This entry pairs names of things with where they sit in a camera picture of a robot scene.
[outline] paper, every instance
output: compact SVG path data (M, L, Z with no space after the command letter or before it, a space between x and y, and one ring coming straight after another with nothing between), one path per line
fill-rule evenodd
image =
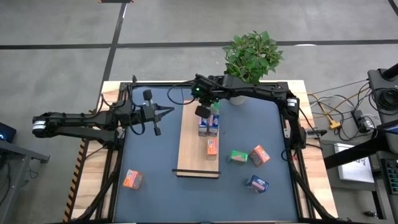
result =
M351 145L336 143L335 153L349 149ZM360 182L374 183L369 158L365 157L357 161L338 166L338 175L341 180L354 180Z

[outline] white flower pot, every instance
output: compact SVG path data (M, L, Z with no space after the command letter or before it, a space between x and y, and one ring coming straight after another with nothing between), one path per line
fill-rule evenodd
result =
M232 105L239 106L239 105L241 105L242 103L245 102L246 98L247 98L246 96L231 97L231 98L229 99L229 102L230 102Z

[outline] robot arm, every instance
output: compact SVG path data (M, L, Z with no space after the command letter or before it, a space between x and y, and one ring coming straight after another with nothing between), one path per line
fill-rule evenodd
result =
M124 99L112 104L108 111L100 111L94 115L48 112L35 116L32 121L32 133L38 138L64 135L97 140L106 145L116 142L119 134L116 131L118 127L127 128L135 124L142 124L144 127L144 123L153 122L155 135L161 135L157 123L174 108L152 103L150 90L144 91L143 95L144 99L147 100L147 104L138 106L139 108L136 110L136 106L131 99ZM155 111L157 110L166 111L156 114Z
M248 96L260 100L274 102L284 119L289 122L290 137L287 139L291 149L304 149L306 134L300 125L300 99L290 90L285 90L278 83L266 85L253 85L244 83L240 78L230 75L209 78L203 75L195 75L192 85L192 95L198 98L201 106L198 106L196 114L208 118L212 103L221 99L230 99L236 96Z

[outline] red box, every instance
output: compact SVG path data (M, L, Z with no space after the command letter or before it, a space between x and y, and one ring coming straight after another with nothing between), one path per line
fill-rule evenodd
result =
M256 165L256 167L263 165L270 159L269 155L260 145L253 149L249 157L253 161L254 165Z
M129 187L132 189L138 189L144 180L143 174L135 170L128 170L126 178L123 182L123 187Z

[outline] yellow black tape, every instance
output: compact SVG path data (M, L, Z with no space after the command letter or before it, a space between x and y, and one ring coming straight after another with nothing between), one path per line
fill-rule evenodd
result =
M75 204L78 181L83 170L83 161L85 151L87 151L87 140L82 139L80 143L79 153L76 159L75 171L73 172L72 182L70 184L70 191L67 200L67 207L63 216L63 222L69 222L72 217L72 210Z

